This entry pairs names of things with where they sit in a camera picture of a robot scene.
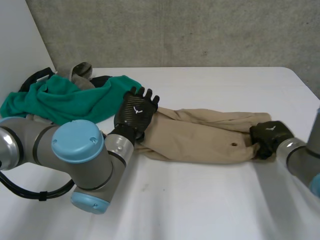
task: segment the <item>khaki trousers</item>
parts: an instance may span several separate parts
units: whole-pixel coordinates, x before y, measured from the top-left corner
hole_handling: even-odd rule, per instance
[[[159,107],[136,151],[162,161],[235,164],[252,160],[249,128],[271,121],[268,113],[171,110]]]

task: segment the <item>black cable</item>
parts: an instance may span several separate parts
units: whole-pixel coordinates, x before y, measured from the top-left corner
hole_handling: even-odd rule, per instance
[[[16,184],[14,184],[12,181],[10,181],[2,172],[0,172],[0,182],[8,188],[12,193],[15,195],[25,198],[25,199],[38,199],[39,201],[46,201],[47,199],[54,199],[58,198],[67,192],[69,192],[73,186],[75,185],[74,181],[71,179],[67,184],[60,187],[57,190],[54,191],[42,191],[42,192],[33,192],[26,189],[23,189]]]

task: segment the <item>robotic arm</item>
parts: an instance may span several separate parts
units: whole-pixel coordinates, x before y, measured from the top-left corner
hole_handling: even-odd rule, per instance
[[[308,142],[294,137],[280,121],[259,123],[250,128],[253,143],[259,143],[257,157],[272,154],[288,171],[320,198],[320,109],[317,112]]]
[[[22,117],[1,119],[0,170],[33,163],[68,173],[77,186],[72,204],[103,214],[130,161],[136,139],[143,139],[158,109],[159,97],[151,100],[152,91],[148,89],[143,96],[144,91],[141,87],[136,93],[133,87],[124,95],[114,118],[114,130],[105,141],[98,127],[87,120],[55,126]],[[39,200],[47,197],[43,194]]]

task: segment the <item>garment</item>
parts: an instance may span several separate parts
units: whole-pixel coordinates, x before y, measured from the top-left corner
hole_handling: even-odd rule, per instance
[[[79,76],[77,74],[73,74],[70,80],[73,84],[75,84],[81,90],[94,89],[95,86],[86,78]]]
[[[38,115],[34,115],[34,114],[27,114],[25,116],[25,119],[31,120],[31,121],[35,121],[38,123],[43,123],[43,124],[51,124],[53,125],[54,123],[48,119],[45,119],[43,117],[40,117]]]
[[[235,164],[249,161],[259,149],[249,129],[270,121],[267,113],[171,110],[159,107],[135,149],[162,161]]]
[[[0,108],[3,118],[27,114],[57,125],[84,119],[101,122],[119,109],[125,92],[141,85],[127,76],[111,77],[103,87],[80,90],[68,79],[53,75],[30,86],[29,92],[11,92]]]
[[[106,84],[109,78],[112,78],[111,76],[97,76],[90,80],[90,82],[96,87],[101,88],[103,85]]]
[[[22,84],[19,92],[29,92],[31,84],[37,82],[37,80],[42,79],[47,76],[47,79],[51,78],[55,73],[51,70],[50,67],[47,67],[43,70],[37,71],[36,73],[32,74],[28,77],[27,80]]]
[[[71,69],[69,80],[81,90],[94,89],[95,86],[89,81],[92,72],[92,65],[82,62]]]

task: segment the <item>teal towel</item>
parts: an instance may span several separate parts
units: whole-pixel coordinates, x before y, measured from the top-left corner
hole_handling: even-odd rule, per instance
[[[11,92],[1,106],[5,117],[34,114],[62,125],[84,119],[101,122],[116,114],[126,91],[141,84],[127,76],[115,76],[103,87],[80,90],[68,79],[53,75],[30,86],[29,92]]]

